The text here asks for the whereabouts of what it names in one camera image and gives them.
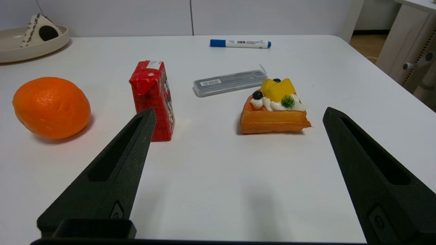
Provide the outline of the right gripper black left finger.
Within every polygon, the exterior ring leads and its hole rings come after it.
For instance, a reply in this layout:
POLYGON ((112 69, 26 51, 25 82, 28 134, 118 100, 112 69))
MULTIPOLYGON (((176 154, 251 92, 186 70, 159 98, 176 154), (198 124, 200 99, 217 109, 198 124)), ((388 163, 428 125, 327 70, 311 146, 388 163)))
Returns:
POLYGON ((39 216, 44 238, 133 238, 129 219, 157 118, 135 115, 39 216))

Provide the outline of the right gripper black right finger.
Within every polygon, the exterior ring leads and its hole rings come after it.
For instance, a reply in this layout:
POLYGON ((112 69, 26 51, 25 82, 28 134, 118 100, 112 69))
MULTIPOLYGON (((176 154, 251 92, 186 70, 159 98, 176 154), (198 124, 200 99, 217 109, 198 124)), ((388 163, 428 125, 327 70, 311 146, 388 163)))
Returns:
POLYGON ((345 113, 323 124, 367 244, 434 245, 435 193, 345 113))

